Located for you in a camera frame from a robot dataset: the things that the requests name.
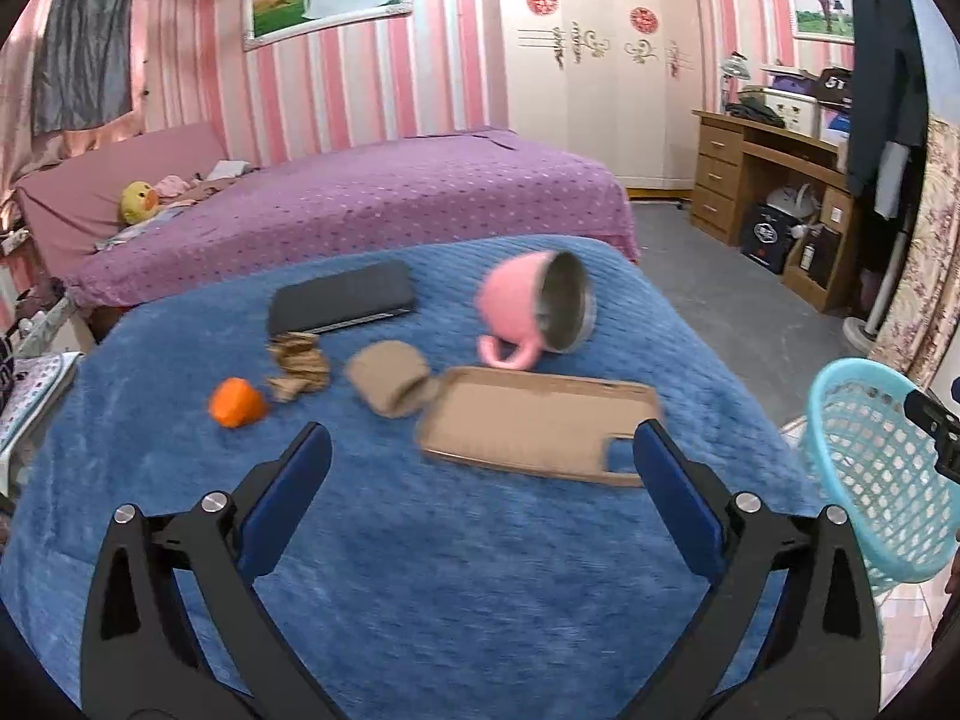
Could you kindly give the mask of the orange mandarin fruit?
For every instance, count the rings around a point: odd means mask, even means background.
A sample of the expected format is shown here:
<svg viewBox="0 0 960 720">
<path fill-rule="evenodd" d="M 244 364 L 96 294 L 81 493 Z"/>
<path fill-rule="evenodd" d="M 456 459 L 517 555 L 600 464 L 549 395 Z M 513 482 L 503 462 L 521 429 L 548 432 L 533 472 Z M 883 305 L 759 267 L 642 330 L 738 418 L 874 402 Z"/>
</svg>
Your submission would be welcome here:
<svg viewBox="0 0 960 720">
<path fill-rule="evenodd" d="M 239 429 L 265 418 L 268 403 L 249 380 L 230 377 L 210 397 L 208 414 L 226 429 Z"/>
</svg>

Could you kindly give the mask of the brown paper scrap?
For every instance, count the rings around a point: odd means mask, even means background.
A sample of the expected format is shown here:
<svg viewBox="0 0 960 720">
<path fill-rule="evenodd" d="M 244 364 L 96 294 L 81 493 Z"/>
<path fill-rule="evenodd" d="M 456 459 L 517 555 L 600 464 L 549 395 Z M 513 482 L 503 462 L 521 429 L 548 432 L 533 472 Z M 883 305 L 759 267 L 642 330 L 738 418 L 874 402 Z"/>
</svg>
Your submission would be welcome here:
<svg viewBox="0 0 960 720">
<path fill-rule="evenodd" d="M 331 363 L 313 333 L 283 333 L 270 341 L 268 351 L 280 369 L 267 379 L 270 394 L 278 403 L 322 392 L 331 383 Z"/>
</svg>

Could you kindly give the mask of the brown paper cup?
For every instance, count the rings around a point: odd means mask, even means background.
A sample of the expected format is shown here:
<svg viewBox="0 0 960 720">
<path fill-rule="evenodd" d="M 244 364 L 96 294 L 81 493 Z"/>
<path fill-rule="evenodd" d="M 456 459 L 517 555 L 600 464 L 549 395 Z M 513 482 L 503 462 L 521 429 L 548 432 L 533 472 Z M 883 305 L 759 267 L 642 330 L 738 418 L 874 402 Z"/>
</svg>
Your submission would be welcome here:
<svg viewBox="0 0 960 720">
<path fill-rule="evenodd" d="M 439 380 L 415 346 L 398 340 L 368 344 L 345 366 L 345 376 L 373 413 L 406 418 L 438 394 Z"/>
</svg>

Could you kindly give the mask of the light blue mesh wastebasket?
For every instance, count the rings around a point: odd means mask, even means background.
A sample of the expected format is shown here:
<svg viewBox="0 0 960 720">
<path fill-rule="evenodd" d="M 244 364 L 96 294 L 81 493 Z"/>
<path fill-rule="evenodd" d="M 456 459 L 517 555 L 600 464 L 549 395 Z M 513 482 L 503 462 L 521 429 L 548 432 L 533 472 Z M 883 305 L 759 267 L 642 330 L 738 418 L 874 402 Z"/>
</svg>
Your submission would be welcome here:
<svg viewBox="0 0 960 720">
<path fill-rule="evenodd" d="M 952 561 L 958 483 L 935 471 L 934 440 L 905 416 L 914 383 L 862 358 L 830 362 L 807 395 L 800 453 L 848 512 L 869 583 L 923 583 Z"/>
</svg>

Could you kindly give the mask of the floral curtain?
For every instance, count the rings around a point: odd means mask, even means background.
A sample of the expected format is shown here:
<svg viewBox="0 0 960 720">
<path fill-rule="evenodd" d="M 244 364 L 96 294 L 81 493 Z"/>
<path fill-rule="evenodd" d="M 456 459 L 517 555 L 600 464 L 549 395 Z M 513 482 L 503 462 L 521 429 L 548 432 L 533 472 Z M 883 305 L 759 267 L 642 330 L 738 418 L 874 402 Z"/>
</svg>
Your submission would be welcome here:
<svg viewBox="0 0 960 720">
<path fill-rule="evenodd" d="M 905 270 L 871 358 L 929 387 L 958 325 L 958 127 L 929 117 L 923 190 Z"/>
</svg>

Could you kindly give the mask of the white fan stand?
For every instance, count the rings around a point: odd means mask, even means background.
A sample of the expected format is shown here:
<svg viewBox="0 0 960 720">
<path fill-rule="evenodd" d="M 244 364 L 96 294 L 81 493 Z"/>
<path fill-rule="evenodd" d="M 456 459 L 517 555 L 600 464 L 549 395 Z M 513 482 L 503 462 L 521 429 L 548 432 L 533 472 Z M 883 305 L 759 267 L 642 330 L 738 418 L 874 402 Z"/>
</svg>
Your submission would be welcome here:
<svg viewBox="0 0 960 720">
<path fill-rule="evenodd" d="M 858 355 L 874 348 L 878 330 L 889 313 L 893 294 L 907 260 L 911 234 L 916 223 L 913 205 L 901 208 L 895 218 L 869 211 L 862 218 L 857 238 L 856 309 L 843 322 L 843 333 Z"/>
</svg>

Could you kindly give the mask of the black box under desk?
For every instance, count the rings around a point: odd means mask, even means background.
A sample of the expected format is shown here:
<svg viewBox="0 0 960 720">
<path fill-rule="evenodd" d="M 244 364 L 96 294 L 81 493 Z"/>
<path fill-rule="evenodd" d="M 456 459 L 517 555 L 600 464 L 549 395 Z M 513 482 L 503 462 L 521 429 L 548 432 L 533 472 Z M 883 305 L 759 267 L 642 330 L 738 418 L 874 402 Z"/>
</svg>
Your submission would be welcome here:
<svg viewBox="0 0 960 720">
<path fill-rule="evenodd" d="M 750 206 L 740 228 L 740 252 L 771 273 L 781 275 L 796 242 L 794 229 L 799 225 L 796 216 L 779 208 L 766 203 Z"/>
</svg>

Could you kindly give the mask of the dark hanging jacket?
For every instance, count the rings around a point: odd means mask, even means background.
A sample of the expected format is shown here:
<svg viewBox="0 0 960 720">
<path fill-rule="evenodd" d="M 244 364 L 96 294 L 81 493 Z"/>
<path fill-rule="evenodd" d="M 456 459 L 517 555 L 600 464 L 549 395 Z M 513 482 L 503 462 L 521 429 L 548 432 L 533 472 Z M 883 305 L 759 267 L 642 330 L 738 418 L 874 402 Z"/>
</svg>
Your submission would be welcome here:
<svg viewBox="0 0 960 720">
<path fill-rule="evenodd" d="M 853 0 L 848 190 L 877 215 L 900 213 L 910 167 L 926 159 L 928 88 L 910 0 Z"/>
</svg>

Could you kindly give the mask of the dotted cloth covered nightstand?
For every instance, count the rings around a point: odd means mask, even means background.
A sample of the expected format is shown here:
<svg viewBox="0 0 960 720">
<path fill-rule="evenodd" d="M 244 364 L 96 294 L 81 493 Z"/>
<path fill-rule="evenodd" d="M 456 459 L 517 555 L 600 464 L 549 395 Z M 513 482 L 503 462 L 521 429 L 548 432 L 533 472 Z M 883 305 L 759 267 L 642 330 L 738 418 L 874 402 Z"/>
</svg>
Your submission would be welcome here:
<svg viewBox="0 0 960 720">
<path fill-rule="evenodd" d="M 20 495 L 49 422 L 75 379 L 80 351 L 17 359 L 13 390 L 2 410 L 2 494 Z"/>
</svg>

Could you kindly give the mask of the brown wooden desk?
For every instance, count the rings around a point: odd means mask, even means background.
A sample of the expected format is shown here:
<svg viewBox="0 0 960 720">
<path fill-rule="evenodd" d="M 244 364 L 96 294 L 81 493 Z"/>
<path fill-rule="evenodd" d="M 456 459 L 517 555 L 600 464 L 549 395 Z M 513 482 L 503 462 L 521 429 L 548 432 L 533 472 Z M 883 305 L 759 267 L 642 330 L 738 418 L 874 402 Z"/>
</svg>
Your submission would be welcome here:
<svg viewBox="0 0 960 720">
<path fill-rule="evenodd" d="M 690 223 L 739 249 L 743 216 L 766 203 L 796 216 L 781 275 L 820 312 L 848 309 L 861 215 L 836 169 L 836 149 L 786 128 L 700 110 Z"/>
</svg>

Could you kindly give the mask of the white storage box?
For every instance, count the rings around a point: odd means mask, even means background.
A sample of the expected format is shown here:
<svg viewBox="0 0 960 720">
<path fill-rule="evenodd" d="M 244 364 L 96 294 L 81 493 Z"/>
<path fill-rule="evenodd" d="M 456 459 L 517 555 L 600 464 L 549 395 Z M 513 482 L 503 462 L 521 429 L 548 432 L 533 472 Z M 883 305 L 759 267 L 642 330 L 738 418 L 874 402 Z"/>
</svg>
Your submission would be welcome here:
<svg viewBox="0 0 960 720">
<path fill-rule="evenodd" d="M 763 104 L 783 122 L 789 132 L 817 138 L 820 128 L 820 110 L 817 99 L 807 94 L 791 93 L 782 89 L 765 88 Z"/>
</svg>

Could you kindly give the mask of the blue fleece blanket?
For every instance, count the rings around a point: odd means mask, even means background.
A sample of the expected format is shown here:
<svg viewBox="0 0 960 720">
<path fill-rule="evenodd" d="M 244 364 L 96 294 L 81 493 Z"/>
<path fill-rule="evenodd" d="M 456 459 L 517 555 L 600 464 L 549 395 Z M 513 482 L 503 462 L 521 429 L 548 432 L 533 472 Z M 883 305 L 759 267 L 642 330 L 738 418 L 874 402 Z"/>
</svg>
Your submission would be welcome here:
<svg viewBox="0 0 960 720">
<path fill-rule="evenodd" d="M 32 462 L 2 557 L 2 600 L 70 697 L 94 562 L 112 514 L 189 509 L 235 489 L 308 421 L 332 470 L 256 590 L 291 647 L 350 718 L 612 718 L 697 609 L 644 489 L 487 473 L 433 460 L 415 418 L 382 419 L 343 374 L 225 431 L 206 404 L 228 377 L 272 371 L 267 309 L 282 286 L 403 260 L 418 305 L 320 340 L 337 369 L 366 344 L 405 341 L 435 371 L 477 362 L 480 281 L 501 260 L 568 249 L 597 296 L 594 333 L 540 369 L 656 388 L 687 457 L 771 509 L 822 496 L 758 401 L 618 250 L 527 236 L 320 259 L 140 305 L 82 360 Z"/>
</svg>

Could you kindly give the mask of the tan phone case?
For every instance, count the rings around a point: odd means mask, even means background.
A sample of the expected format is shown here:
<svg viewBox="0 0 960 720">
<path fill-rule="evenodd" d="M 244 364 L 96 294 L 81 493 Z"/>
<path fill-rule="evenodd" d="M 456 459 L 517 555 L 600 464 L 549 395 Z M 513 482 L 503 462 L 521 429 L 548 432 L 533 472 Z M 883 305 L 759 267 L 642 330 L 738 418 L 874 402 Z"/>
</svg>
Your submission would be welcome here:
<svg viewBox="0 0 960 720">
<path fill-rule="evenodd" d="M 423 454 L 492 472 L 638 488 L 607 450 L 662 416 L 644 383 L 491 367 L 451 367 L 416 425 Z"/>
</svg>

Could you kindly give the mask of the black smartphone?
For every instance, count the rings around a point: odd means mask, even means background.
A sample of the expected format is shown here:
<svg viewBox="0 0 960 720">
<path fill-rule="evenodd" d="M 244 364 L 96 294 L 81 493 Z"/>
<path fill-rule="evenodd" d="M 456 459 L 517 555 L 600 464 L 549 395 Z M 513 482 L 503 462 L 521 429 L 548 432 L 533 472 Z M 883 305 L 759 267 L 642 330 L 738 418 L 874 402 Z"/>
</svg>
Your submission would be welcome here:
<svg viewBox="0 0 960 720">
<path fill-rule="evenodd" d="M 410 268 L 386 260 L 279 289 L 268 307 L 267 335 L 335 332 L 410 314 L 415 307 Z"/>
</svg>

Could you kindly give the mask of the desk lamp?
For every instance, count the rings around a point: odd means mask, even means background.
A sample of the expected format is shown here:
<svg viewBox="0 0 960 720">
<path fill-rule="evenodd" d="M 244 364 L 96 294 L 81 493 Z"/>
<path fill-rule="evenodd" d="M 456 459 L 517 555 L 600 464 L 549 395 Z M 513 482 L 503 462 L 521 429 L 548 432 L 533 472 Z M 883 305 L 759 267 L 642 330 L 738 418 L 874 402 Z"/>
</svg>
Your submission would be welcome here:
<svg viewBox="0 0 960 720">
<path fill-rule="evenodd" d="M 732 93 L 736 91 L 738 82 L 748 82 L 750 80 L 750 68 L 748 68 L 748 59 L 745 55 L 734 50 L 731 54 L 724 57 L 719 62 L 719 91 L 721 92 L 720 110 L 726 110 L 732 103 Z"/>
</svg>

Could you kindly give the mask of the pink metal mug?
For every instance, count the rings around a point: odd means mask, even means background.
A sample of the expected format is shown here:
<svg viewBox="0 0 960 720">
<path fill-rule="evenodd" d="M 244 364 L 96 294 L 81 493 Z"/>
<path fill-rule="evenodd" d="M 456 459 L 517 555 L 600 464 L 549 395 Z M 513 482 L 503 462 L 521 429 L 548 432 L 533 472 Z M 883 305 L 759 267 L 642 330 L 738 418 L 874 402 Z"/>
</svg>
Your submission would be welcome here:
<svg viewBox="0 0 960 720">
<path fill-rule="evenodd" d="M 566 355 L 596 327 L 597 299 L 583 261 L 571 250 L 542 250 L 498 263 L 478 289 L 488 333 L 480 361 L 494 369 L 530 371 L 544 353 Z"/>
</svg>

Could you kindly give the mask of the small framed couple photo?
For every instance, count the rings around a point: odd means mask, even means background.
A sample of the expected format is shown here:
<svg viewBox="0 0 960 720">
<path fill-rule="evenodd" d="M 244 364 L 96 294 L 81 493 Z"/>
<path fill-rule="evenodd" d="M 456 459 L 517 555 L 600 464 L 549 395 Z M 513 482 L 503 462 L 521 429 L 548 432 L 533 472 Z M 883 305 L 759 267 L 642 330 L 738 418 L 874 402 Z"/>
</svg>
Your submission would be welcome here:
<svg viewBox="0 0 960 720">
<path fill-rule="evenodd" d="M 789 13 L 796 39 L 854 43 L 853 0 L 789 0 Z"/>
</svg>

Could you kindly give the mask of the yellow duck plush toy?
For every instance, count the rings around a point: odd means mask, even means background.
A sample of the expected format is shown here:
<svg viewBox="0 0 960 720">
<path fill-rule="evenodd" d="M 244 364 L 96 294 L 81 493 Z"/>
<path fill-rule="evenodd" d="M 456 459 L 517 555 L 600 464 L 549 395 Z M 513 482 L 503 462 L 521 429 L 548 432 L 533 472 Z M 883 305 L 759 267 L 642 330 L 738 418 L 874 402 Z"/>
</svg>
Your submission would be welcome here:
<svg viewBox="0 0 960 720">
<path fill-rule="evenodd" d="M 122 190 L 121 218 L 127 226 L 151 220 L 160 210 L 160 195 L 148 182 L 131 182 Z"/>
</svg>

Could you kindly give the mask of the pink upholstered headboard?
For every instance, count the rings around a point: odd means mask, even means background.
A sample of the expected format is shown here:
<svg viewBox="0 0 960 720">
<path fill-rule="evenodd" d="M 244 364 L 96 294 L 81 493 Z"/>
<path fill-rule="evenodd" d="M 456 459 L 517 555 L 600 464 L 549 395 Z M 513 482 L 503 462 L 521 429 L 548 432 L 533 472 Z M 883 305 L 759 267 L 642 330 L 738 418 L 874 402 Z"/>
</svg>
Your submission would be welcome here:
<svg viewBox="0 0 960 720">
<path fill-rule="evenodd" d="M 121 197 L 132 182 L 206 174 L 226 158 L 206 122 L 145 133 L 21 179 L 13 198 L 23 211 L 46 270 L 66 277 L 121 229 Z"/>
</svg>

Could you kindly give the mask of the cream white wardrobe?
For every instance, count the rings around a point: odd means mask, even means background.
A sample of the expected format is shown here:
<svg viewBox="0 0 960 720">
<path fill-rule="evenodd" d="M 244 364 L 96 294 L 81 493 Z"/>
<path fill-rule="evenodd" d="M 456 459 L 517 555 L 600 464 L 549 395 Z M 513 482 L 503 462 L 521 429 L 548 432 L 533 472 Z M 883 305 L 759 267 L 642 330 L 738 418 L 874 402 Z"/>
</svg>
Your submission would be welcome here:
<svg viewBox="0 0 960 720">
<path fill-rule="evenodd" d="M 697 0 L 500 0 L 509 125 L 599 161 L 628 190 L 695 180 Z"/>
</svg>

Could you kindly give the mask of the purple dotted bedspread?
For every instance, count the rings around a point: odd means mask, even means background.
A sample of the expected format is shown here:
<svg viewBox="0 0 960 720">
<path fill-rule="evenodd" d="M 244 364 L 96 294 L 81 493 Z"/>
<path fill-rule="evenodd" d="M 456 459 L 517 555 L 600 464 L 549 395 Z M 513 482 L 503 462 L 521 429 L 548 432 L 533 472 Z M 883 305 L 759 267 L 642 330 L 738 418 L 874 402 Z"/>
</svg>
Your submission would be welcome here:
<svg viewBox="0 0 960 720">
<path fill-rule="evenodd" d="M 607 167 L 480 128 L 261 169 L 89 255 L 62 281 L 82 307 L 133 307 L 305 260 L 524 234 L 640 256 L 625 189 Z"/>
</svg>

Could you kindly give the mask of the grey window curtain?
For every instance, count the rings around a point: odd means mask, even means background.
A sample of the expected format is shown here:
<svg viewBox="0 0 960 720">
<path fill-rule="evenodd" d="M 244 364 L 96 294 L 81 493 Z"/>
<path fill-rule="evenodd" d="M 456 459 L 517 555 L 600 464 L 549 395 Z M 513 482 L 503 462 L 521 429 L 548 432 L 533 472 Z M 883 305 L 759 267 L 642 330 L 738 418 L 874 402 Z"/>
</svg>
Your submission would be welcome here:
<svg viewBox="0 0 960 720">
<path fill-rule="evenodd" d="M 52 0 L 32 71 L 32 133 L 94 130 L 133 109 L 133 0 Z"/>
</svg>

